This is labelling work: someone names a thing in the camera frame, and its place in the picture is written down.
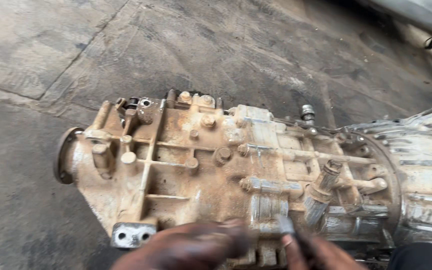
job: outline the hand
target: hand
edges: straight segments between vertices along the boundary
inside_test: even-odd
[[[283,236],[281,241],[286,251],[288,270],[310,270],[297,241],[289,234]],[[346,251],[331,242],[312,237],[309,239],[309,243],[316,252],[316,259],[320,260],[318,264],[326,270],[368,270],[356,262]]]
[[[111,270],[212,270],[248,248],[248,231],[240,219],[189,223],[156,233],[146,245],[119,258]]]

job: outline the pant leg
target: pant leg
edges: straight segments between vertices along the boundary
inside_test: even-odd
[[[393,251],[387,270],[432,270],[432,243],[415,242]]]

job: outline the screwdriver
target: screwdriver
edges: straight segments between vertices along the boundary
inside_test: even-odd
[[[318,256],[316,255],[316,251],[309,242],[309,239],[305,236],[302,236],[297,230],[294,229],[293,221],[291,218],[283,215],[278,215],[277,217],[279,221],[279,232],[282,235],[291,235],[296,243],[299,245],[299,249],[301,254],[306,261],[306,265],[309,270],[325,270],[325,267]]]

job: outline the concrete floor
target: concrete floor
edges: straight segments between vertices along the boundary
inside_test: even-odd
[[[0,270],[108,269],[121,255],[51,172],[59,136],[104,100],[197,90],[276,117],[310,103],[334,128],[431,107],[431,64],[323,0],[0,0]]]

